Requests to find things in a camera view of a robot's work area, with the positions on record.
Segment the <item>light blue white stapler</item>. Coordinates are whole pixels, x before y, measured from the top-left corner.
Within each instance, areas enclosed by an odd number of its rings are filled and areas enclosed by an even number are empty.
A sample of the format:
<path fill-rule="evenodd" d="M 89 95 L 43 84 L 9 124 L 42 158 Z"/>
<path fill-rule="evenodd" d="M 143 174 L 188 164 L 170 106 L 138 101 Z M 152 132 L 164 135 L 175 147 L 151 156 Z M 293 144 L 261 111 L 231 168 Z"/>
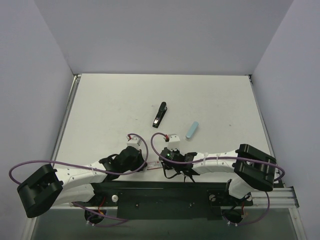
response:
<path fill-rule="evenodd" d="M 194 121 L 191 124 L 191 126 L 189 127 L 187 133 L 185 134 L 185 139 L 186 140 L 190 140 L 194 136 L 195 132 L 197 131 L 198 126 L 199 126 L 199 123 L 197 121 Z"/>

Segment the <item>red white staple box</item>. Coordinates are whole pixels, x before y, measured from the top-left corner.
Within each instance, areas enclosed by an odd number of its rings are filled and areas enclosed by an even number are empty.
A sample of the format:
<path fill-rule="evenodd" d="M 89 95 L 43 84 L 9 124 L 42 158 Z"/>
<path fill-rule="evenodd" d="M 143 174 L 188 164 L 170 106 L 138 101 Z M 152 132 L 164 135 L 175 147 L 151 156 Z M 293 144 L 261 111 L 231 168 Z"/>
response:
<path fill-rule="evenodd" d="M 156 170 L 156 169 L 160 169 L 162 168 L 162 163 L 157 160 L 157 161 L 151 161 L 151 162 L 147 162 L 147 170 Z"/>

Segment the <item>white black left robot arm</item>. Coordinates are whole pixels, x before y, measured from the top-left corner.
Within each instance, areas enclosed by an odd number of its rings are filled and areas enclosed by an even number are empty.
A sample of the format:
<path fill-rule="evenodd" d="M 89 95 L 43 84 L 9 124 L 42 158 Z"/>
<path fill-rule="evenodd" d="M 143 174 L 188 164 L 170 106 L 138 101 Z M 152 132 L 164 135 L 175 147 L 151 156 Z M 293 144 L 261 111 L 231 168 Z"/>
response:
<path fill-rule="evenodd" d="M 38 217 L 58 204 L 88 202 L 97 206 L 103 193 L 92 184 L 143 171 L 146 160 L 141 150 L 128 146 L 119 154 L 85 166 L 64 163 L 64 168 L 53 168 L 45 164 L 20 183 L 17 192 L 28 218 Z"/>

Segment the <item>black stapler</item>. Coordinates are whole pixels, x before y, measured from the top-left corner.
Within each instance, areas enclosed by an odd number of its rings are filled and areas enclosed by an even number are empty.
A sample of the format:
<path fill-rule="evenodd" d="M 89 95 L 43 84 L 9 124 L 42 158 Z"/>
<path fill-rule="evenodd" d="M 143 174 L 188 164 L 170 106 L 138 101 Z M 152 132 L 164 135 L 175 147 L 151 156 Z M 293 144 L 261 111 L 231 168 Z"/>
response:
<path fill-rule="evenodd" d="M 166 103 L 165 101 L 163 101 L 163 102 L 160 104 L 159 109 L 158 109 L 158 112 L 157 112 L 157 114 L 156 114 L 156 116 L 155 116 L 155 118 L 154 118 L 154 120 L 153 120 L 153 123 L 152 123 L 152 127 L 153 127 L 153 128 L 156 128 L 156 129 L 157 129 L 157 128 L 159 127 L 159 125 L 161 124 L 161 121 L 162 121 L 164 115 L 165 115 L 166 112 L 167 112 L 167 109 L 168 109 L 167 103 Z"/>

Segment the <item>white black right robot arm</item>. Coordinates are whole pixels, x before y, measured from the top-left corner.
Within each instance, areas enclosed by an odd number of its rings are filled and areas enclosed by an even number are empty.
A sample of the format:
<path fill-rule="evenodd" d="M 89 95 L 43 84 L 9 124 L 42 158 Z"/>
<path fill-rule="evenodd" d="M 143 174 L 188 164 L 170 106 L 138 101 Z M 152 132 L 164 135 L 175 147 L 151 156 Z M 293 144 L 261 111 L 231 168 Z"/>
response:
<path fill-rule="evenodd" d="M 227 181 L 223 192 L 224 201 L 230 205 L 253 190 L 271 192 L 274 188 L 276 159 L 249 144 L 214 154 L 188 152 L 182 155 L 178 150 L 165 147 L 158 156 L 167 168 L 189 178 L 213 173 L 236 174 Z"/>

